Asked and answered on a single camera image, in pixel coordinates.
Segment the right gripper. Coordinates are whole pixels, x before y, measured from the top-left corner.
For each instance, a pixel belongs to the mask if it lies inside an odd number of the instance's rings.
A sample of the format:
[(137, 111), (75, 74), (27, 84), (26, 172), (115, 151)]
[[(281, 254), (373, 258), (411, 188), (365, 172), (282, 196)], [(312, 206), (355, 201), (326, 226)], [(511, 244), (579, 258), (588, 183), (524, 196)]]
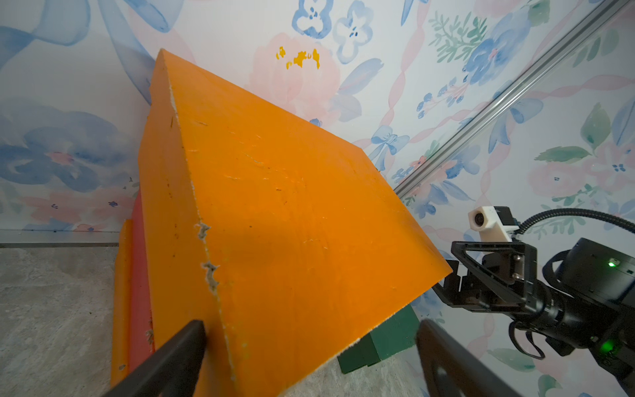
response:
[(570, 342), (564, 324), (569, 299), (537, 279), (537, 249), (526, 243), (454, 242), (451, 253), (466, 269), (436, 283), (444, 304), (472, 312), (506, 314), (523, 329)]

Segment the right corner aluminium post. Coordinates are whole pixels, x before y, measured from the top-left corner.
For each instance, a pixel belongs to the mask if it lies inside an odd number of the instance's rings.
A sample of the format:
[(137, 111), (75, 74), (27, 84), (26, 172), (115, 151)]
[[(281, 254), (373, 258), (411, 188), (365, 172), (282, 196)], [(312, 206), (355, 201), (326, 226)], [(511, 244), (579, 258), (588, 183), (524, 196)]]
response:
[(399, 198), (404, 198), (410, 190), (425, 180), (438, 166), (451, 159), (470, 141), (485, 129), (503, 112), (515, 104), (521, 97), (532, 89), (538, 82), (552, 72), (562, 61), (597, 33), (632, 1), (613, 0), (603, 1), (589, 15), (574, 26), (562, 39), (554, 44), (544, 55), (531, 61), (530, 66), (511, 85), (502, 91), (501, 95), (482, 106), (480, 111), (459, 129), (448, 141), (440, 145), (429, 160), (414, 170), (407, 178), (394, 188)]

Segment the orange shoebox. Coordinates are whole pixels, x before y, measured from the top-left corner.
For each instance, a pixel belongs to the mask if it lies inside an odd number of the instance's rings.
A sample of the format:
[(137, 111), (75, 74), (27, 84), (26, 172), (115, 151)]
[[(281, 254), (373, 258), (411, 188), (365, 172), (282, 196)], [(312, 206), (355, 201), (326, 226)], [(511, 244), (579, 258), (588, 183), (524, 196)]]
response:
[(125, 379), (129, 373), (130, 289), (132, 274), (132, 220), (126, 220), (119, 233), (114, 263), (112, 360), (110, 386)]
[(280, 395), (448, 275), (359, 147), (168, 51), (150, 95), (154, 341), (203, 322), (195, 395)]

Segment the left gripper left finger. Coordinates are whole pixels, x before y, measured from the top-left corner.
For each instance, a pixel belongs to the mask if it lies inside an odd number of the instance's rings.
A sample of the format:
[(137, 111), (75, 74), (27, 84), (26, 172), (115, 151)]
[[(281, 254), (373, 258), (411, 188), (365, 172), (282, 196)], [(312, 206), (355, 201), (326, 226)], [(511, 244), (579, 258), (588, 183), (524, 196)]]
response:
[(203, 321), (190, 321), (104, 396), (192, 397), (198, 383), (206, 342)]

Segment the green shoebox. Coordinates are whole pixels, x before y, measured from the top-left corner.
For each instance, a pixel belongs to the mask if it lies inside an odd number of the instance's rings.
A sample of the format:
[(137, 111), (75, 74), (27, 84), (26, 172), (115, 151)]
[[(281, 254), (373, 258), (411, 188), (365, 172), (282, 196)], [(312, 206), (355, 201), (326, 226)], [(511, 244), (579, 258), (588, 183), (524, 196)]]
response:
[(372, 367), (413, 347), (418, 327), (417, 315), (410, 305), (405, 306), (337, 357), (341, 372)]

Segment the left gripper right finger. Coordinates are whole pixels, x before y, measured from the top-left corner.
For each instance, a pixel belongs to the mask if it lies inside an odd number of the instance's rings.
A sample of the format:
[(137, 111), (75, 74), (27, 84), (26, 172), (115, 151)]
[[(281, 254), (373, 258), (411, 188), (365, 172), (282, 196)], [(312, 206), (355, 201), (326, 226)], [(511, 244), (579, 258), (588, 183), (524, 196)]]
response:
[(420, 323), (416, 346), (431, 396), (519, 394), (430, 319)]

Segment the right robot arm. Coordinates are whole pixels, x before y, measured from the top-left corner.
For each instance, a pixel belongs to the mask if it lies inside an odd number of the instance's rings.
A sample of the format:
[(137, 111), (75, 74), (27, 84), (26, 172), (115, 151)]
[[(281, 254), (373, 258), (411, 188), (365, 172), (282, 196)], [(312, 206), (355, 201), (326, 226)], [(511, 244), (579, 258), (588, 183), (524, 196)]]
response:
[[(540, 334), (565, 357), (587, 350), (600, 368), (634, 394), (634, 259), (580, 239), (544, 266), (527, 243), (454, 242), (452, 272), (433, 286), (441, 301), (474, 313), (504, 314), (518, 352), (542, 360)], [(526, 351), (516, 333), (532, 345)]]

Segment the red shoebox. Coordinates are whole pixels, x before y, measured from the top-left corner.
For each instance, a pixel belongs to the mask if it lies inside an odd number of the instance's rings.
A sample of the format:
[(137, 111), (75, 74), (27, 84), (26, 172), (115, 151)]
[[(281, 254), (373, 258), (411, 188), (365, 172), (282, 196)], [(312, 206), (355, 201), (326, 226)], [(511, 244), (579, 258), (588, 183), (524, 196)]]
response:
[(129, 365), (134, 371), (155, 352), (142, 193), (132, 210), (132, 269), (130, 289)]

